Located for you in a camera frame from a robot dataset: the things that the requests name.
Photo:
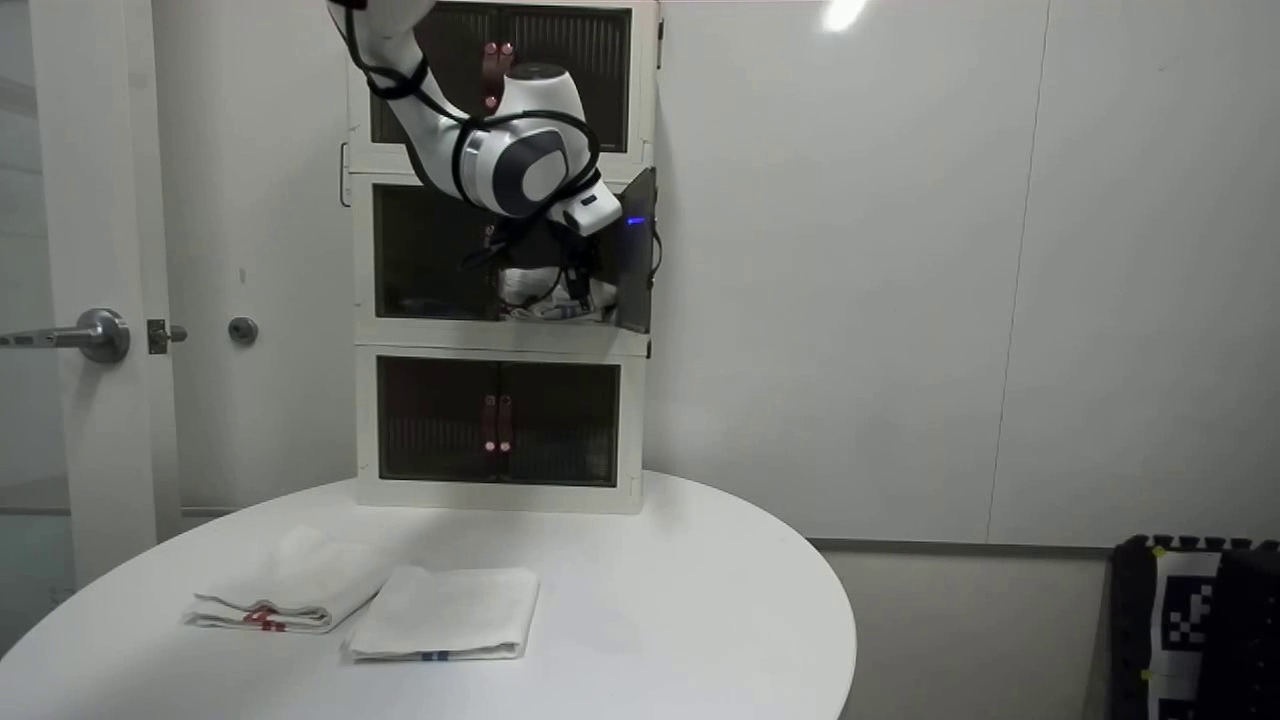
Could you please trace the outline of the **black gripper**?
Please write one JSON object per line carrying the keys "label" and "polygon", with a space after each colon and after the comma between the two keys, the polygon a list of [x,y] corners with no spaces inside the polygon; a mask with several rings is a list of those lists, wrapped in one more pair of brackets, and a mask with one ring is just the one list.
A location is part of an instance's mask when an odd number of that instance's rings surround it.
{"label": "black gripper", "polygon": [[564,268],[575,274],[598,274],[614,286],[604,272],[604,238],[575,234],[553,221],[491,221],[479,238],[479,268],[491,290],[504,268]]}

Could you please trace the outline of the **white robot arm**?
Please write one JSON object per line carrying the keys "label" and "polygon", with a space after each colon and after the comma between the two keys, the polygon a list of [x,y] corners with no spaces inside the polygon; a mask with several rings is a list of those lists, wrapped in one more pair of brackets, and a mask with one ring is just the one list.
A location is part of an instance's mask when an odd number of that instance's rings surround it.
{"label": "white robot arm", "polygon": [[433,7],[434,0],[326,0],[347,61],[407,136],[416,177],[491,216],[488,260],[536,227],[570,238],[608,231],[625,203],[604,183],[575,80],[564,66],[512,66],[491,110],[464,110],[416,41]]}

